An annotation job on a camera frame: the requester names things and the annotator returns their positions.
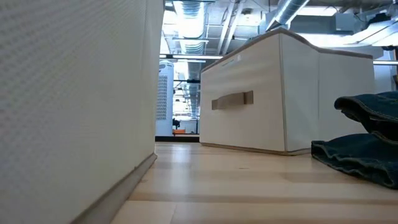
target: box handle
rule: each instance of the box handle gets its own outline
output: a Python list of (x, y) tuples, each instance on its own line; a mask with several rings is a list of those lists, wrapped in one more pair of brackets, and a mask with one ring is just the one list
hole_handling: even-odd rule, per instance
[(254, 92), (233, 93), (211, 101), (211, 110), (223, 110), (232, 106), (254, 104)]

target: wooden floor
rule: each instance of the wooden floor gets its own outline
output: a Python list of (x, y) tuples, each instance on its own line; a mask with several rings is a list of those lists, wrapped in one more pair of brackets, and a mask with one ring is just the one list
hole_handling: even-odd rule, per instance
[(309, 155), (282, 157), (159, 143), (159, 156), (113, 224), (398, 223), (398, 191)]

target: folded denim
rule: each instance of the folded denim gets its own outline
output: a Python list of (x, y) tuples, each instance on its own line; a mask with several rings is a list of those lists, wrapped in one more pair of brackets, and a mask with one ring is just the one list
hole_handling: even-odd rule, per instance
[(398, 91), (341, 97), (335, 108), (369, 134), (313, 141), (312, 156), (346, 174), (398, 189)]
[(398, 91), (341, 97), (335, 108), (380, 140), (398, 145)]
[(312, 156), (346, 174), (398, 189), (398, 147), (372, 134), (313, 141)]

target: orange object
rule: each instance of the orange object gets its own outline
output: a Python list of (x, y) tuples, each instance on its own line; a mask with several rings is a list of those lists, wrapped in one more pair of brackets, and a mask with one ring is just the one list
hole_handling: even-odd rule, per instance
[(185, 134), (185, 129), (173, 129), (173, 134)]

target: fabric storage bin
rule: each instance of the fabric storage bin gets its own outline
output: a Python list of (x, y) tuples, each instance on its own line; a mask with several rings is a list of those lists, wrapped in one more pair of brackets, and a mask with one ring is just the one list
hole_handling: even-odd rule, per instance
[(371, 55), (322, 49), (288, 30), (273, 30), (202, 71), (200, 142), (301, 154), (312, 140), (364, 132), (333, 103), (373, 92)]

